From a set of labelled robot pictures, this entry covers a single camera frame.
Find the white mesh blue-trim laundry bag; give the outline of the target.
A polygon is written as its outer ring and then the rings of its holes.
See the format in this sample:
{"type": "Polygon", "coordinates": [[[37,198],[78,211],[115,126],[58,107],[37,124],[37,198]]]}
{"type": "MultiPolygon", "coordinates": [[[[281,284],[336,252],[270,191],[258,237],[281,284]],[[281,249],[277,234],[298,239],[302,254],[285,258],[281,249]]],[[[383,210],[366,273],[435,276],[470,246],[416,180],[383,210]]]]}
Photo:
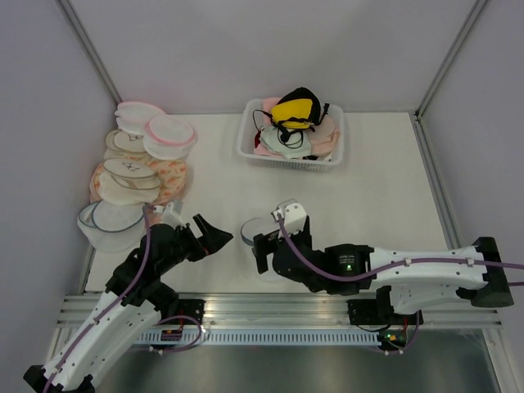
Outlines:
{"type": "MultiPolygon", "coordinates": [[[[273,218],[271,216],[263,216],[245,222],[241,227],[240,234],[244,243],[252,248],[255,235],[269,234],[275,230],[278,230],[278,224],[274,222],[273,218]]],[[[256,270],[257,278],[262,282],[272,284],[282,282],[283,278],[273,270],[273,255],[268,256],[268,267],[268,271],[262,274],[259,274],[258,270],[256,270]]]]}

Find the yellow bra black trim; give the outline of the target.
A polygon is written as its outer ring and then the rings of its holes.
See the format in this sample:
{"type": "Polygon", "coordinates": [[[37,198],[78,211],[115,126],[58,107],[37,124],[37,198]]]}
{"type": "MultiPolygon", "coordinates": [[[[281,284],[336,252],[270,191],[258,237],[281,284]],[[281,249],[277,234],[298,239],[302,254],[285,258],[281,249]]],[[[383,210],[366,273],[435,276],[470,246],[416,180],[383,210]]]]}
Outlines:
{"type": "Polygon", "coordinates": [[[321,123],[323,106],[309,89],[296,88],[270,110],[271,123],[286,129],[307,129],[321,123]]]}

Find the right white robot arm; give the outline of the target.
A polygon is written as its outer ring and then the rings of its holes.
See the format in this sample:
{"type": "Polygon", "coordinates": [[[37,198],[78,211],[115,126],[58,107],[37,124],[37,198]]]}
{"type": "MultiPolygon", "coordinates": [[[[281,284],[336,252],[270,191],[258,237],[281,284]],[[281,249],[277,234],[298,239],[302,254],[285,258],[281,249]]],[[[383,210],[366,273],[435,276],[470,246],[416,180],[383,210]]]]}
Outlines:
{"type": "Polygon", "coordinates": [[[304,285],[313,293],[355,296],[373,291],[373,312],[383,323],[448,302],[477,308],[512,306],[513,295],[492,237],[467,247],[417,253],[351,243],[313,248],[310,228],[294,235],[277,229],[253,238],[257,270],[304,285]]]}

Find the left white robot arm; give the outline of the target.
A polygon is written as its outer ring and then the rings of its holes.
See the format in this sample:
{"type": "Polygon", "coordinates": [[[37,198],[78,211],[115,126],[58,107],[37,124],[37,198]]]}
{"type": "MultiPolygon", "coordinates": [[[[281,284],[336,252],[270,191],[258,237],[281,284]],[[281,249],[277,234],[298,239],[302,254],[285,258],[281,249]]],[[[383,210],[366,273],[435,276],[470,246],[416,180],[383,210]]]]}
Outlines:
{"type": "Polygon", "coordinates": [[[148,224],[139,247],[117,266],[91,314],[60,353],[44,365],[30,366],[23,376],[35,392],[94,392],[134,342],[158,323],[178,314],[178,293],[161,281],[184,262],[197,262],[224,248],[233,235],[193,218],[187,224],[148,224]]]}

